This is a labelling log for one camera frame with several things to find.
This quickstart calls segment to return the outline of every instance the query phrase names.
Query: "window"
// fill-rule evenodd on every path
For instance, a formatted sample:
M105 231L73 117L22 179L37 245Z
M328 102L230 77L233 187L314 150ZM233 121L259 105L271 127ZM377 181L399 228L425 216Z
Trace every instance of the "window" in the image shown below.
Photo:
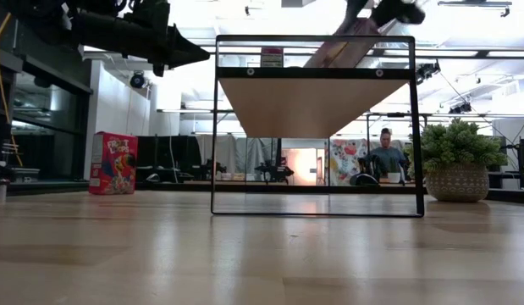
M75 160L83 152L79 136L14 120L12 134L19 146L23 168L14 155L8 164L17 168L18 182L80 178Z
M41 121L62 130L78 130L80 103L76 95L26 73L17 76L14 116Z

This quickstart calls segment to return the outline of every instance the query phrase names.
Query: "woven basket planter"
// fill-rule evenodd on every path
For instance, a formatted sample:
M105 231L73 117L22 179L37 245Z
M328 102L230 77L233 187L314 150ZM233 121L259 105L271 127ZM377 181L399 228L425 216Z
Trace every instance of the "woven basket planter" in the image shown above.
M478 164L452 164L427 174L427 192L439 201L477 202L489 192L488 170Z

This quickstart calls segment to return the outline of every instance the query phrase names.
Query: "colorful poster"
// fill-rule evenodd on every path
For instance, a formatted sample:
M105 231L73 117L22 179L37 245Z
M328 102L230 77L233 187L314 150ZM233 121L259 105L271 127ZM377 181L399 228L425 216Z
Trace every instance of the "colorful poster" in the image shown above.
M358 158L367 155L367 140L331 140L329 149L329 181L331 186L350 186L350 178L360 173Z

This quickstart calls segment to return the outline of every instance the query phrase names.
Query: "black robotic arm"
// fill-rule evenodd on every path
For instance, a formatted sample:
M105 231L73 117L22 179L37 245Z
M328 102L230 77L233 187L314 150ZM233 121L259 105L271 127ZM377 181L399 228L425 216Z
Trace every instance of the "black robotic arm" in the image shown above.
M166 68L207 60L210 54L169 26L166 0L0 0L19 22L53 45L96 47ZM132 10L121 18L126 6Z

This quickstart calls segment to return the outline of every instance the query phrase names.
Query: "green plant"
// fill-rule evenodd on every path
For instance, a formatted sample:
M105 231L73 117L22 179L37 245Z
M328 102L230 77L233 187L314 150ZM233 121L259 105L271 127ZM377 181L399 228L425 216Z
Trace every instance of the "green plant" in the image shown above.
M427 125L422 133L422 164L425 173L432 173L450 164L504 165L506 155L501 153L500 141L478 135L478 125L453 119L448 126ZM414 175L414 149L408 146Z
M399 162L397 162L395 158L390 158L388 173L399 173L399 172L400 172Z

